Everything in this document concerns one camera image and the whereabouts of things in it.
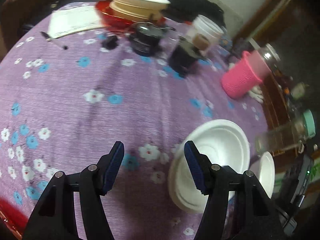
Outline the red plate with gold text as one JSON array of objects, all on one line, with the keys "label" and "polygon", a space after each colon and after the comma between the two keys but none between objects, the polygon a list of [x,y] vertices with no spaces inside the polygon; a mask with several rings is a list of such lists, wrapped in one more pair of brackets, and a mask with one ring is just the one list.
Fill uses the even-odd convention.
[{"label": "red plate with gold text", "polygon": [[1,198],[1,239],[22,239],[28,217]]}]

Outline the white foam bowl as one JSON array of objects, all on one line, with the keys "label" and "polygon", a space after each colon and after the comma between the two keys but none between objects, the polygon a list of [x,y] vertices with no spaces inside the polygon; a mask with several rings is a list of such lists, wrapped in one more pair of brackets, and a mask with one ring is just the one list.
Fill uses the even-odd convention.
[{"label": "white foam bowl", "polygon": [[275,181],[275,165],[270,152],[265,152],[258,163],[258,180],[269,198],[272,197]]},{"label": "white foam bowl", "polygon": [[171,200],[188,213],[203,213],[208,197],[196,189],[187,161],[184,145],[193,141],[201,154],[212,164],[230,166],[242,174],[249,168],[250,148],[244,131],[234,122],[217,119],[202,124],[178,146],[168,174]]}]

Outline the stack of beige bowls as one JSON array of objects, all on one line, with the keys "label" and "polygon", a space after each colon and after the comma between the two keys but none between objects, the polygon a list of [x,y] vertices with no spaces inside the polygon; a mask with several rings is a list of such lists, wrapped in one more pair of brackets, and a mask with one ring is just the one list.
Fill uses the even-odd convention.
[{"label": "stack of beige bowls", "polygon": [[159,21],[169,0],[112,0],[109,7],[115,16],[132,21]]}]

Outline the clear glass bottle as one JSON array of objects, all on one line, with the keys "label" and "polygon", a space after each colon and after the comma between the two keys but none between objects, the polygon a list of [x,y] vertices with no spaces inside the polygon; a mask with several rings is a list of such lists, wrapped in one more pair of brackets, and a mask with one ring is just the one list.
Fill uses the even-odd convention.
[{"label": "clear glass bottle", "polygon": [[257,135],[254,144],[255,150],[258,154],[286,151],[299,147],[315,135],[315,120],[312,111],[308,109],[286,124]]}]

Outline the white glove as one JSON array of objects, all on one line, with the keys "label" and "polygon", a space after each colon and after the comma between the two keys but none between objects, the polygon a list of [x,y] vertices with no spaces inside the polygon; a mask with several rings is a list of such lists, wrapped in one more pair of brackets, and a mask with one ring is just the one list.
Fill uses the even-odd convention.
[{"label": "white glove", "polygon": [[249,90],[248,95],[260,104],[264,103],[263,92],[259,86],[254,86],[251,90]]}]

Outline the pink knit sleeve bottle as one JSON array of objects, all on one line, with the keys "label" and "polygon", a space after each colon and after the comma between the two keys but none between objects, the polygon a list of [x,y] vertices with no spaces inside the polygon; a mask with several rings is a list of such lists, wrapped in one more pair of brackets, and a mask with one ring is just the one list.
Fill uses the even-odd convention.
[{"label": "pink knit sleeve bottle", "polygon": [[230,98],[241,98],[276,71],[279,62],[279,55],[269,43],[251,53],[244,51],[240,61],[221,77],[221,86]]}]

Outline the purple floral tablecloth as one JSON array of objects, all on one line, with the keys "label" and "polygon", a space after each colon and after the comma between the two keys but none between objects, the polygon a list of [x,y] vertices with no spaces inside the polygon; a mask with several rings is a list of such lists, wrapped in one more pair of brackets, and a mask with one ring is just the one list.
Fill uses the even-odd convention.
[{"label": "purple floral tablecloth", "polygon": [[170,69],[181,23],[168,21],[176,31],[150,58],[124,37],[114,50],[103,48],[103,30],[68,35],[62,50],[41,36],[48,24],[42,20],[1,62],[1,198],[29,216],[55,172],[80,172],[121,141],[125,158],[102,198],[114,237],[192,239],[201,217],[180,210],[167,187],[179,144],[215,119],[236,123],[253,143],[267,130],[262,106],[224,93],[218,53],[189,77]]}]

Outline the black jar with cork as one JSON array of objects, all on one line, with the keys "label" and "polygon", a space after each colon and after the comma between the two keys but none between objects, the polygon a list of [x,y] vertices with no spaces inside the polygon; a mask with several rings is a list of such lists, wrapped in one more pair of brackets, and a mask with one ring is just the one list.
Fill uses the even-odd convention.
[{"label": "black jar with cork", "polygon": [[202,34],[196,34],[191,39],[191,42],[181,36],[168,59],[168,65],[179,77],[185,78],[189,73],[195,72],[194,64],[197,60],[205,60],[202,52],[209,45],[209,40]]}]

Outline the white plastic jar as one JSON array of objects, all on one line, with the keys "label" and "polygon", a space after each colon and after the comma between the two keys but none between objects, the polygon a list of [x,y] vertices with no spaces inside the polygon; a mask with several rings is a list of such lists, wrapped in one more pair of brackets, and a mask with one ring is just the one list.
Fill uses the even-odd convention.
[{"label": "white plastic jar", "polygon": [[202,55],[206,55],[212,46],[219,44],[222,35],[223,30],[216,23],[203,15],[198,15],[189,27],[185,38]]}]

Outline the black pen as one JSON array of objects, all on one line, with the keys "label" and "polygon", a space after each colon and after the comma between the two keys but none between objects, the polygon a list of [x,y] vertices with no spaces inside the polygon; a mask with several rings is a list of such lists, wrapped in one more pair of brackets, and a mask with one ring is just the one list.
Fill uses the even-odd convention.
[{"label": "black pen", "polygon": [[63,50],[68,50],[67,45],[64,45],[63,43],[61,43],[57,39],[55,39],[55,38],[51,37],[49,34],[45,33],[44,31],[41,31],[40,34],[46,39],[47,42],[52,42],[52,44],[58,46],[59,48],[61,48]]}]

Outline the small black cap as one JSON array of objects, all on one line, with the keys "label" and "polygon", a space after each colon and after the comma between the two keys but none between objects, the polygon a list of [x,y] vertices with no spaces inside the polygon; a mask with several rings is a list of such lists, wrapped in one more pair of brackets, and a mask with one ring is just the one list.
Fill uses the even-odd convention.
[{"label": "small black cap", "polygon": [[111,35],[106,37],[102,43],[102,47],[107,50],[113,50],[118,46],[118,37],[117,35]]}]

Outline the black jar left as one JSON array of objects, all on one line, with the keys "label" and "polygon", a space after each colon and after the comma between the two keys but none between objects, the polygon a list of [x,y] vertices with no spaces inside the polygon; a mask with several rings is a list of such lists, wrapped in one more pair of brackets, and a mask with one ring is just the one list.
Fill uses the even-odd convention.
[{"label": "black jar left", "polygon": [[136,23],[133,33],[129,35],[132,50],[144,57],[151,57],[160,52],[160,41],[165,37],[170,27],[159,27],[149,22]]}]

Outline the white paper sheet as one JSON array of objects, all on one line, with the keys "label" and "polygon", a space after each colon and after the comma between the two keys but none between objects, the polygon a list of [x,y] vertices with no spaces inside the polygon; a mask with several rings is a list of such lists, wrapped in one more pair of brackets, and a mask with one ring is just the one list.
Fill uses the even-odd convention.
[{"label": "white paper sheet", "polygon": [[61,38],[70,34],[99,29],[103,21],[94,6],[58,10],[51,14],[47,34]]}]

